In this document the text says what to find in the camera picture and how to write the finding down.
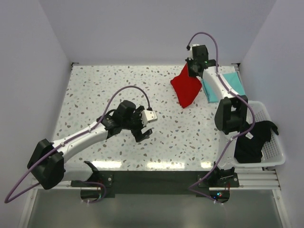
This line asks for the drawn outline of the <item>red t shirt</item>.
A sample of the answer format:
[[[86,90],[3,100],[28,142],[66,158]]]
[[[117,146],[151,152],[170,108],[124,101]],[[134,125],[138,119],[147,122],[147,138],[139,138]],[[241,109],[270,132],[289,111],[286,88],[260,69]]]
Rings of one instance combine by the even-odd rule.
[[[189,76],[186,63],[180,74],[170,81],[182,108],[193,103],[202,88],[202,83],[196,77]]]

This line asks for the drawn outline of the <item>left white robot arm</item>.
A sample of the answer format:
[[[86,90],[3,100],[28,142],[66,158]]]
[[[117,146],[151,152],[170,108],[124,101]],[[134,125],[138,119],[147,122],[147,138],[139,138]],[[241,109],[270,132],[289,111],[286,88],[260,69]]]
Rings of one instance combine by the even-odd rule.
[[[85,169],[66,166],[66,163],[86,148],[129,130],[137,143],[149,138],[152,129],[142,132],[149,123],[158,117],[152,108],[137,107],[124,100],[116,109],[112,109],[97,118],[85,129],[66,138],[50,142],[39,141],[27,164],[27,168],[38,183],[49,190],[62,181],[82,181],[87,186],[98,182],[97,169],[87,162]]]

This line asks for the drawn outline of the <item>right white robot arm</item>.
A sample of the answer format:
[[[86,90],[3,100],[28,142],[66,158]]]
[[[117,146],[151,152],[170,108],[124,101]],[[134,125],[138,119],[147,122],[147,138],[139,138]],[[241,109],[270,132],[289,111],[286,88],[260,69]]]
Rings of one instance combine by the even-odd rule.
[[[212,176],[214,185],[221,187],[228,182],[228,174],[216,168],[222,167],[222,158],[233,155],[237,138],[242,136],[241,128],[246,122],[247,111],[252,110],[248,105],[248,98],[239,95],[219,72],[218,48],[216,48],[216,59],[209,59],[209,53],[205,45],[187,45],[190,52],[186,59],[189,76],[199,76],[211,86],[219,103],[214,117],[216,128],[221,132],[219,138],[219,150],[221,154],[212,169],[202,177],[197,184]]]

